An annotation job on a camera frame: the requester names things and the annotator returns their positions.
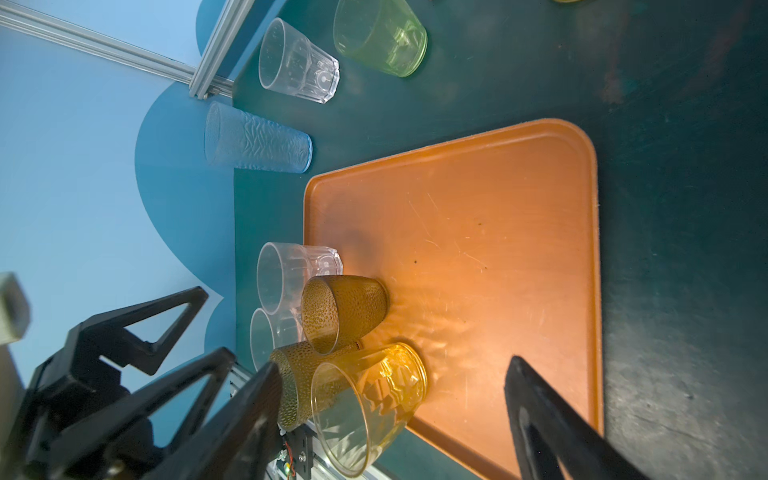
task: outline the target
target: blue textured tumbler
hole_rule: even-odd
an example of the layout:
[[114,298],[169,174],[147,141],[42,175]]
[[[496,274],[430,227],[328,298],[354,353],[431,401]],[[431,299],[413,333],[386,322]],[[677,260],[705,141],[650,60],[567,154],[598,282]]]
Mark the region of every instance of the blue textured tumbler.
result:
[[302,174],[310,167],[310,136],[211,102],[205,121],[205,157],[211,165]]

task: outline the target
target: scratch on tray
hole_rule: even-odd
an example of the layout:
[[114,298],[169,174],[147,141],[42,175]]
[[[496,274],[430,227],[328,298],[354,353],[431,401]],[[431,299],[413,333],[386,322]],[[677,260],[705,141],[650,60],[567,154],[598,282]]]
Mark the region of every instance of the scratch on tray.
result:
[[422,216],[419,215],[419,212],[416,211],[416,209],[413,207],[413,204],[411,203],[411,200],[408,200],[408,205],[411,206],[411,210],[413,210],[413,213],[416,214],[416,216],[419,218],[419,222],[422,223],[422,227],[424,227],[424,231],[429,235],[429,238],[432,238],[432,234],[429,232],[429,229],[426,226],[426,223],[424,223],[424,220],[422,220]]
[[432,195],[430,195],[430,194],[429,194],[429,192],[427,192],[427,197],[429,197],[429,201],[431,201],[431,202],[432,202],[432,205],[434,205],[434,206],[435,206],[435,210],[437,210],[437,211],[440,211],[440,209],[439,209],[439,208],[437,208],[437,204],[436,204],[436,203],[435,203],[435,201],[432,199]]
[[462,252],[462,253],[463,253],[463,254],[465,254],[467,257],[469,257],[469,258],[473,259],[475,262],[477,262],[477,263],[480,263],[480,264],[481,264],[482,266],[484,266],[485,268],[488,268],[488,265],[486,265],[486,264],[484,264],[483,262],[481,262],[480,260],[478,260],[478,259],[474,258],[474,257],[473,257],[472,255],[470,255],[469,253],[466,253],[466,252]]

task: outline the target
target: tray rim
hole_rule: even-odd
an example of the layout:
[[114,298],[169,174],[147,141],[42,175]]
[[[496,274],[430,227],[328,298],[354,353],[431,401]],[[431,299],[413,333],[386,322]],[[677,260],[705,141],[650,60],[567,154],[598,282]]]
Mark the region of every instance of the tray rim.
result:
[[[570,134],[573,135],[573,140],[576,140],[579,143],[579,147],[583,148],[585,150],[585,153],[588,156],[589,161],[589,171],[590,171],[590,194],[591,194],[591,223],[592,223],[592,255],[594,258],[593,262],[593,281],[594,281],[594,332],[593,336],[591,338],[594,340],[594,345],[591,346],[593,351],[593,359],[592,364],[589,365],[591,368],[588,372],[588,378],[589,383],[591,384],[589,386],[589,396],[590,396],[590,417],[591,419],[585,419],[585,421],[592,426],[593,429],[595,429],[601,436],[605,435],[605,418],[604,418],[604,375],[603,375],[603,330],[602,330],[602,302],[601,302],[601,277],[600,277],[600,226],[599,226],[599,214],[598,214],[598,159],[597,154],[595,153],[594,145],[592,144],[592,141],[587,136],[587,134],[579,128],[577,125],[561,120],[559,118],[542,118],[539,120],[533,120],[533,121],[527,121],[520,124],[511,125],[508,127],[502,127],[495,130],[490,130],[486,132],[482,132],[479,134],[473,134],[466,137],[460,137],[456,138],[454,140],[450,141],[444,141],[438,144],[432,144],[427,145],[425,147],[412,149],[409,151],[404,151],[399,154],[389,155],[388,157],[382,157],[375,160],[363,162],[361,164],[355,164],[350,165],[349,167],[340,168],[338,170],[333,170],[330,172],[326,172],[323,174],[315,175],[314,177],[310,178],[309,182],[307,182],[306,188],[304,189],[304,199],[302,202],[303,207],[303,228],[302,228],[302,235],[303,235],[303,241],[306,242],[307,238],[307,222],[306,222],[306,213],[308,210],[308,206],[310,204],[310,198],[312,197],[312,194],[314,193],[315,189],[317,188],[318,184],[322,182],[323,180],[327,180],[333,177],[338,177],[344,175],[348,170],[357,170],[357,169],[371,169],[375,168],[377,164],[388,164],[391,163],[393,160],[396,159],[396,164],[405,164],[405,163],[423,163],[426,161],[430,161],[432,157],[435,155],[424,155],[424,153],[428,153],[430,151],[439,151],[441,149],[445,149],[448,147],[455,147],[457,145],[461,145],[462,143],[467,142],[473,142],[477,140],[481,140],[483,138],[486,138],[489,140],[489,144],[508,144],[508,143],[515,143],[519,141],[528,141],[533,140],[535,138],[539,137],[545,137],[551,134],[547,133],[538,133],[538,134],[519,134],[518,136],[514,136],[512,138],[507,138],[506,141],[499,141],[495,140],[495,137],[505,137],[510,135],[512,132],[516,131],[524,131],[526,129],[531,129],[533,127],[541,127],[541,126],[549,126],[549,127],[559,127],[564,128],[565,131],[568,131]],[[422,154],[422,157],[419,158],[417,161],[409,161],[409,157],[411,157],[414,154]],[[412,432],[414,435],[418,436],[425,442],[429,443],[432,447],[438,449],[443,454],[447,455],[451,459],[453,459],[455,462],[459,463],[464,468],[468,469],[470,472],[475,473],[481,478],[486,478],[488,480],[490,479],[497,479],[497,478],[517,478],[515,475],[509,472],[504,467],[501,467],[497,463],[493,462],[488,457],[480,455],[478,452],[476,452],[474,449],[471,449],[467,445],[462,444],[461,442],[458,442],[453,437],[450,437],[444,433],[441,433],[440,431],[437,431],[437,435],[440,435],[441,438],[448,439],[449,442],[455,444],[456,449],[460,449],[464,452],[466,452],[469,455],[473,455],[474,457],[481,459],[483,463],[485,463],[490,468],[483,468],[478,469],[477,465],[470,465],[468,464],[468,460],[464,459],[465,455],[457,455],[455,452],[453,452],[451,449],[446,449],[443,447],[443,445],[440,445],[439,443],[435,442],[433,437],[430,437],[428,434],[425,434],[422,429],[430,429],[431,426],[427,424],[426,422],[423,422],[422,420],[418,419],[416,416],[414,416],[413,419],[411,419],[406,426],[406,428]]]

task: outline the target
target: table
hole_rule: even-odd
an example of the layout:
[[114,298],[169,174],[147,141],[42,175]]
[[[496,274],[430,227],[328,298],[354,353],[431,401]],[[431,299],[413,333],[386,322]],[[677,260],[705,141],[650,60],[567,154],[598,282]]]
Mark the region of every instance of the table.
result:
[[[288,0],[280,17],[334,53],[335,4]],[[768,476],[768,5],[410,4],[429,47],[409,78],[339,57],[325,105],[263,90],[257,61],[236,81],[236,107],[315,145],[306,174],[235,173],[239,357],[259,249],[302,240],[313,175],[563,118],[598,153],[607,440],[652,478]],[[473,477],[408,433],[381,464]]]

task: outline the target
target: drinking glass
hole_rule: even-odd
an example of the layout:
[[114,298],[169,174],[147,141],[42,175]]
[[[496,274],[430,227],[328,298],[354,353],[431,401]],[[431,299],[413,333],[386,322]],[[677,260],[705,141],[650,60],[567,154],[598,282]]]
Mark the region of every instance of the drinking glass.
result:
[[355,275],[316,276],[301,295],[306,339],[320,355],[351,345],[376,328],[389,308],[384,286]]
[[205,120],[208,164],[302,174],[310,167],[310,136],[217,101]]
[[333,42],[345,57],[407,77],[424,58],[427,31],[406,0],[340,0]]
[[329,247],[295,243],[265,243],[256,267],[261,308],[269,315],[293,310],[297,315],[304,284],[316,275],[343,273],[339,253]]
[[267,90],[324,104],[336,93],[339,61],[275,18],[261,41],[259,81]]
[[[350,345],[331,355],[331,358],[358,349],[357,345]],[[277,424],[286,432],[302,425],[312,416],[312,376],[317,366],[328,358],[318,355],[308,342],[281,346],[270,354],[270,361],[277,364],[283,378],[283,396],[280,397]]]
[[259,369],[272,350],[304,340],[300,317],[290,310],[270,315],[257,308],[250,317],[250,355],[253,366]]
[[323,450],[347,477],[374,463],[427,391],[424,364],[405,343],[345,353],[312,379],[313,421]]

